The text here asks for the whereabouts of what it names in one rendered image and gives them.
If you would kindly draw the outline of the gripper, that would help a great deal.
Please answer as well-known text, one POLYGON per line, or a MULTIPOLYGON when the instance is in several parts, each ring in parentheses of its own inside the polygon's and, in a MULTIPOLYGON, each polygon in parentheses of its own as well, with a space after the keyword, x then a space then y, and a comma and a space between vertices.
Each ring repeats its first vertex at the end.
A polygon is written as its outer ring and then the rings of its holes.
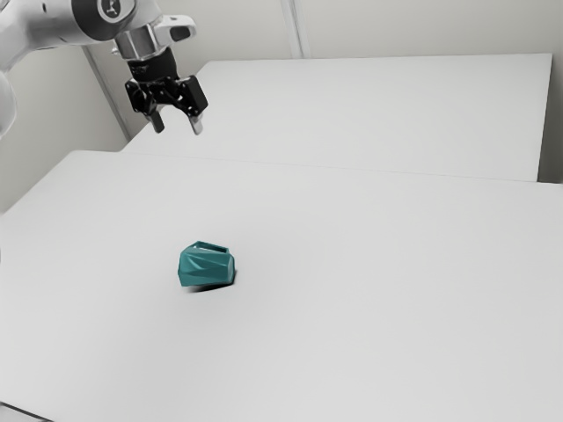
POLYGON ((128 61, 131 77, 125 83, 125 90, 133 110, 141 113, 160 134, 165 124, 157 109, 147 84, 165 80, 165 96, 169 105, 183 112, 196 135, 203 131, 202 116, 208 107, 208 100, 196 76, 179 79, 177 63, 170 48, 146 61, 128 61))

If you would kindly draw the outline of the teal faceted mug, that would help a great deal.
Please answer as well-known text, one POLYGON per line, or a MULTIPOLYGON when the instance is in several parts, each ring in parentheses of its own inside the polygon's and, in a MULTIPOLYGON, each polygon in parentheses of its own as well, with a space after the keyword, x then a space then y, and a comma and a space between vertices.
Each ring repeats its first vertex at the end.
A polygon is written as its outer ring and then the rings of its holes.
POLYGON ((235 258, 227 247, 197 241, 179 254, 182 287, 223 287, 235 280, 235 258))

